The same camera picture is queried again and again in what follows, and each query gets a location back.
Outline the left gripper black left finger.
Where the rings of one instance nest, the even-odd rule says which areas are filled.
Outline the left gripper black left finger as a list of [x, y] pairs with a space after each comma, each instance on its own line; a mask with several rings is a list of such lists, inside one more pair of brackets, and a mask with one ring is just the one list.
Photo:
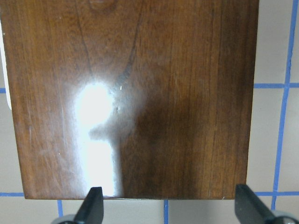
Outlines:
[[102, 187], [92, 187], [73, 221], [76, 224], [101, 224], [104, 217]]

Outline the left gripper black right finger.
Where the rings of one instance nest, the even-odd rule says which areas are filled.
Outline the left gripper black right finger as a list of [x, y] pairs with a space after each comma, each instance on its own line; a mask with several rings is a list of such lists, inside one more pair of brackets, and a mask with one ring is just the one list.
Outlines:
[[235, 215], [241, 224], [271, 224], [276, 218], [246, 184], [235, 187]]

